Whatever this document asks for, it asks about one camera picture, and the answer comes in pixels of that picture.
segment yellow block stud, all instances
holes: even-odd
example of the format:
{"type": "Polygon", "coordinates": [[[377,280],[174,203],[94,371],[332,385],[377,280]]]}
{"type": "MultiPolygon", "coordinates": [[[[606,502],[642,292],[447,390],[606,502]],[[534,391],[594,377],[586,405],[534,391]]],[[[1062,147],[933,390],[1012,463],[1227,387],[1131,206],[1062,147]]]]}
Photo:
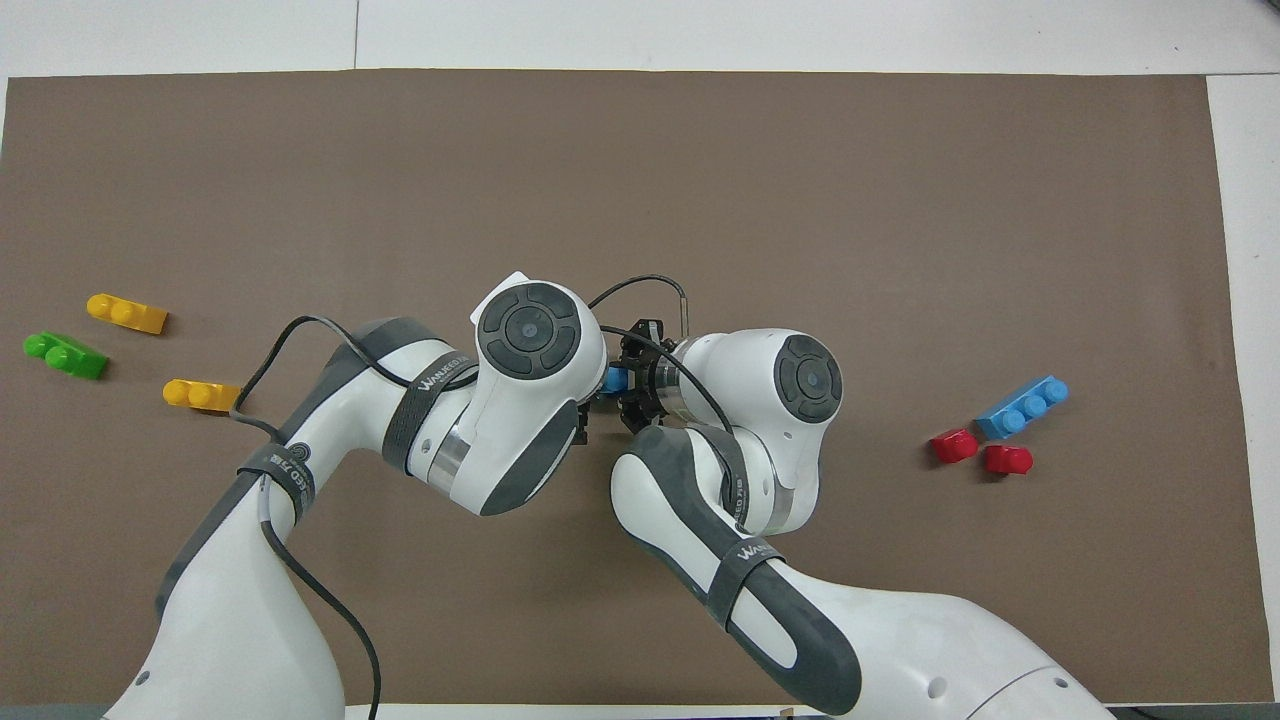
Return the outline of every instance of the yellow block stud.
{"type": "Polygon", "coordinates": [[[88,299],[84,310],[99,320],[114,323],[122,328],[142,331],[145,333],[160,334],[164,329],[164,320],[169,316],[168,310],[133,302],[114,295],[100,292],[88,299]]]}
{"type": "Polygon", "coordinates": [[[227,413],[236,402],[239,391],[241,388],[236,386],[174,378],[164,384],[161,395],[164,395],[165,402],[178,407],[227,413]]]}

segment green block stud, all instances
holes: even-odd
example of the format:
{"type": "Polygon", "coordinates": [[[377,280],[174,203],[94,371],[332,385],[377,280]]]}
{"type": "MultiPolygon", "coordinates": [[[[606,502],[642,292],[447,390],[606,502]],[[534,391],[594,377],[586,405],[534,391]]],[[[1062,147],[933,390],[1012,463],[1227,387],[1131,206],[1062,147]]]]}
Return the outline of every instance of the green block stud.
{"type": "Polygon", "coordinates": [[[96,380],[106,366],[105,355],[64,334],[33,334],[23,341],[22,351],[32,357],[44,357],[50,368],[77,378],[96,380]]]}

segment blue block stud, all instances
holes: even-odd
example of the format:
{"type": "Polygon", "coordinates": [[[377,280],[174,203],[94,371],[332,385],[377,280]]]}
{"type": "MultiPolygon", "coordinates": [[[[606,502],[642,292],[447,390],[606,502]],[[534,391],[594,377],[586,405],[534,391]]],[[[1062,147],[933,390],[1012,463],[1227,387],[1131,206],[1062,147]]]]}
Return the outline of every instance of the blue block stud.
{"type": "Polygon", "coordinates": [[[626,368],[609,366],[608,372],[604,374],[604,386],[600,387],[600,395],[612,397],[614,395],[622,395],[631,388],[631,372],[626,368]]]}
{"type": "Polygon", "coordinates": [[[978,415],[978,427],[987,439],[1005,439],[1021,432],[1027,423],[1066,400],[1068,395],[1066,383],[1053,375],[1037,378],[978,415]]]}

